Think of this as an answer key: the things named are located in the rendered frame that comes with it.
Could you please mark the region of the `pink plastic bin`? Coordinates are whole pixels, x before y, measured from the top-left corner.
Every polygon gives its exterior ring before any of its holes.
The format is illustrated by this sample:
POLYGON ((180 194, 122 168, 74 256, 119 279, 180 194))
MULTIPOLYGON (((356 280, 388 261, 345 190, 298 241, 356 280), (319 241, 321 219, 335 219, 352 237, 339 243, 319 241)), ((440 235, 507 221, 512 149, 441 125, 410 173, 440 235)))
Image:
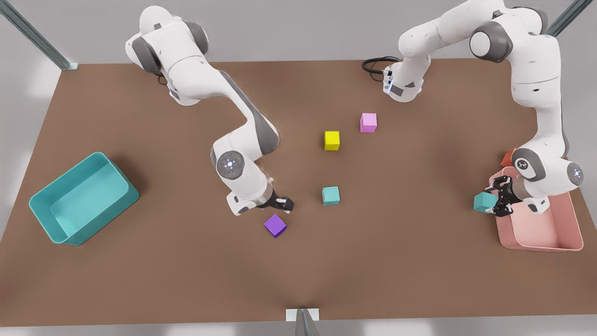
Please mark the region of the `pink plastic bin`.
POLYGON ((516 203, 512 206, 512 214, 495 218, 503 247, 537 252, 579 251, 583 248, 570 194, 548 199, 550 207, 540 215, 533 214, 524 203, 516 203))

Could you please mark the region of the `purple cube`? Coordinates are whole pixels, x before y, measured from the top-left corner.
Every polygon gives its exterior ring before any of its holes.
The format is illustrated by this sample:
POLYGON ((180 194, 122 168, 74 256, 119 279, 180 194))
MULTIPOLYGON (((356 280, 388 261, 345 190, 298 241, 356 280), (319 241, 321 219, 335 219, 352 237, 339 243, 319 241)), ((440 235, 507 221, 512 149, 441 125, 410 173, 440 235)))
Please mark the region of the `purple cube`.
POLYGON ((264 226, 267 228, 268 232, 273 235, 274 238, 277 238, 280 234, 282 234, 287 226, 282 221, 282 219, 278 216, 278 214, 273 215, 264 223, 264 226))

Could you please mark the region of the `silver frame post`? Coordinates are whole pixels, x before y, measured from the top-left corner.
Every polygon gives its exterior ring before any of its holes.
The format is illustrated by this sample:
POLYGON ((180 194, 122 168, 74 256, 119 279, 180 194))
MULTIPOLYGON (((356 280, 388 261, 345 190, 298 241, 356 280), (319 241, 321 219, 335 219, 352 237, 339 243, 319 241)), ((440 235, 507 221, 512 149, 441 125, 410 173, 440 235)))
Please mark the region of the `silver frame post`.
POLYGON ((286 321, 295 322, 294 336, 320 336, 315 321, 319 321, 319 308, 286 309, 286 321))
POLYGON ((79 68, 78 63, 69 62, 41 33, 26 20, 8 0, 0 0, 0 14, 19 30, 34 46, 47 56, 60 70, 70 71, 79 68))
POLYGON ((544 34, 557 37, 592 2, 593 0, 573 0, 544 34))

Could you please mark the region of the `teal plastic bin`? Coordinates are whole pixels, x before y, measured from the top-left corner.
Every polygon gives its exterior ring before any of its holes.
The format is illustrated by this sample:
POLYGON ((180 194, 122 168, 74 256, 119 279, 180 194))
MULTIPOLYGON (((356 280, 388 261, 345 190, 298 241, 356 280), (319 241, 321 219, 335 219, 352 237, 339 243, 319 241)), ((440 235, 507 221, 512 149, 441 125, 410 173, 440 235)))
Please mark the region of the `teal plastic bin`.
POLYGON ((117 164, 96 152, 33 195, 28 206, 53 243, 79 246, 139 197, 117 164))

